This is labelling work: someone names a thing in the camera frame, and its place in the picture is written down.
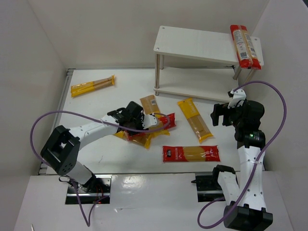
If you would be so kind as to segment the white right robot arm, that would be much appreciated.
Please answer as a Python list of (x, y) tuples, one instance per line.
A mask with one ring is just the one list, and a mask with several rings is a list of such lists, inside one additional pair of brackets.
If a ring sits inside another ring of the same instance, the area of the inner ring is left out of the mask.
[(262, 186), (265, 134), (259, 129), (264, 106), (255, 101), (240, 100), (234, 107), (215, 104), (211, 119), (218, 125), (234, 126), (240, 158), (240, 176), (232, 167), (217, 165), (213, 176), (221, 187), (227, 203), (223, 216), (225, 228), (237, 231), (264, 231), (273, 223), (267, 211)]

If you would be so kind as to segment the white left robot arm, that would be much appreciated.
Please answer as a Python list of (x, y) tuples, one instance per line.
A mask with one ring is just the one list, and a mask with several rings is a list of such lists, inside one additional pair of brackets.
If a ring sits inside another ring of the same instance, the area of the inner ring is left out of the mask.
[(67, 176), (79, 184), (84, 191), (92, 192), (100, 188), (102, 181), (83, 164), (78, 162), (79, 151), (86, 145), (108, 135), (114, 135), (129, 128), (129, 134), (148, 130), (151, 119), (144, 114), (143, 108), (134, 101), (127, 107), (108, 112), (98, 122), (79, 127), (57, 126), (40, 154), (59, 176)]

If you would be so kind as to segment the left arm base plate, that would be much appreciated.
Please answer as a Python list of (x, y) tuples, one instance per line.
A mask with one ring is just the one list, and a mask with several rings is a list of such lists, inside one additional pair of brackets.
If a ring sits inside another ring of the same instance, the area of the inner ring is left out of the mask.
[(75, 190), (73, 183), (66, 176), (60, 176), (59, 182), (67, 183), (66, 192), (66, 205), (77, 205), (77, 192), (80, 197), (80, 202), (83, 205), (91, 205), (95, 202), (98, 204), (109, 204), (110, 203), (110, 191), (111, 191), (111, 176), (97, 175), (97, 182), (89, 187), (76, 183), (77, 190)]

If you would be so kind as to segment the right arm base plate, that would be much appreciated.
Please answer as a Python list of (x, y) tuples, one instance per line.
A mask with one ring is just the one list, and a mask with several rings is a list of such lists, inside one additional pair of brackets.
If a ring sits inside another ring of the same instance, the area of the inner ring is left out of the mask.
[(195, 175), (191, 181), (197, 189), (198, 202), (211, 202), (218, 198), (224, 198), (223, 191), (212, 175)]

